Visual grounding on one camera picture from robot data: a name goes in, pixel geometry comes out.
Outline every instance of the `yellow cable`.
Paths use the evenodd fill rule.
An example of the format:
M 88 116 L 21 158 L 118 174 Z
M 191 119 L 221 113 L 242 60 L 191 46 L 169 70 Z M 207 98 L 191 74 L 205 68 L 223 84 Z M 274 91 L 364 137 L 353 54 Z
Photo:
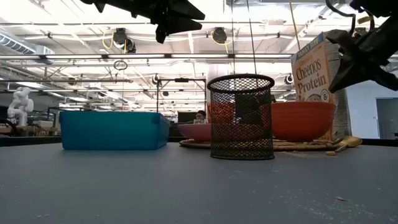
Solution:
M 297 33 L 296 22 L 294 21 L 292 0 L 289 0 L 289 5 L 290 5 L 290 13 L 292 14 L 292 19 L 293 19 L 294 34 L 296 35 L 298 50 L 300 50 L 301 47 L 300 47 L 300 42 L 299 42 L 299 34 Z
M 232 43 L 232 40 L 230 40 L 228 43 L 223 43 L 223 44 L 217 43 L 217 42 L 214 40 L 214 38 L 213 38 L 213 33 L 214 33 L 214 31 L 211 31 L 211 33 L 210 33 L 210 36 L 211 36 L 211 39 L 213 40 L 213 42 L 214 42 L 215 44 L 218 44 L 218 45 L 224 45 L 224 46 L 225 46 L 225 51 L 226 51 L 226 53 L 228 54 L 227 45 L 230 44 L 230 43 Z
M 113 34 L 114 34 L 114 33 L 112 33 L 112 39 L 111 39 L 111 46 L 110 46 L 110 47 L 108 47 L 108 46 L 105 44 L 105 39 L 102 39 L 102 44 L 104 45 L 104 47 L 105 47 L 106 49 L 111 49 L 112 46 L 113 46 Z

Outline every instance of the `woven placemat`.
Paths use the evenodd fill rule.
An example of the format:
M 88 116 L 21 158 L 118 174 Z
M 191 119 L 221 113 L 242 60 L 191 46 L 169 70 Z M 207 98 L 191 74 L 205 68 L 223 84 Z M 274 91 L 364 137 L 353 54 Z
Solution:
M 288 142 L 274 139 L 273 143 L 274 151 L 332 151 L 339 147 L 338 143 L 326 140 L 314 140 L 312 142 Z
M 193 139 L 180 141 L 180 145 L 192 149 L 210 149 L 210 142 L 197 142 Z
M 312 142 L 288 142 L 273 139 L 274 151 L 327 151 L 335 150 L 340 145 L 325 140 L 314 140 Z M 210 142 L 196 142 L 195 140 L 180 141 L 182 147 L 195 149 L 210 149 Z

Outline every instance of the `gray table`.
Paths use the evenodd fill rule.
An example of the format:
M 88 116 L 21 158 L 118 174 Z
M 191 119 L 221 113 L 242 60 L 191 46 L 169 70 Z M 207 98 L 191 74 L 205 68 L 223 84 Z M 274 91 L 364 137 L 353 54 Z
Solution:
M 0 148 L 0 223 L 398 223 L 398 148 L 276 153 Z M 346 201 L 337 200 L 343 197 Z

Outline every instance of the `black wire mesh cup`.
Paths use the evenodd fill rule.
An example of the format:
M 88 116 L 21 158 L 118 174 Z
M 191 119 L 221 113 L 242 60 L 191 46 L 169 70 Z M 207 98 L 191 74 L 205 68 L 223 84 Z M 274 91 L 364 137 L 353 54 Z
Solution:
M 265 75 L 227 75 L 207 84 L 211 91 L 211 157 L 273 159 L 271 87 Z

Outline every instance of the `white wall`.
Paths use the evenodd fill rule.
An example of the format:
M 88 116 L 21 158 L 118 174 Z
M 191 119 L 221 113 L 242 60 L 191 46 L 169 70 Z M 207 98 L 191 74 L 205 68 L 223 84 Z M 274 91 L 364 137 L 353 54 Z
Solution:
M 379 139 L 376 98 L 398 98 L 398 91 L 373 81 L 350 86 L 346 91 L 353 136 Z

